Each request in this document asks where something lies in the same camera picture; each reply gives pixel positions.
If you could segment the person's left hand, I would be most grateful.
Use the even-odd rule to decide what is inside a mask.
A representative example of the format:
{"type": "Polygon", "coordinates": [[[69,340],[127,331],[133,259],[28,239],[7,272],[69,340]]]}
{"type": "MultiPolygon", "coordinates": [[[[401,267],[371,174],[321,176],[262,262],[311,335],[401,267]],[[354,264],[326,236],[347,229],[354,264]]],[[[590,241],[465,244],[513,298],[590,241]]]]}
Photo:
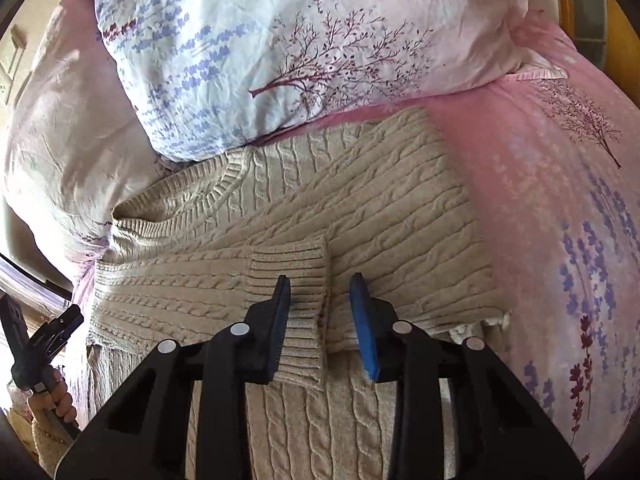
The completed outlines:
{"type": "Polygon", "coordinates": [[[77,427],[77,410],[73,406],[73,398],[67,391],[67,386],[62,374],[52,366],[49,372],[54,378],[54,388],[51,391],[44,390],[33,393],[28,399],[29,409],[41,426],[48,422],[48,413],[54,413],[62,417],[64,422],[77,427]]]}

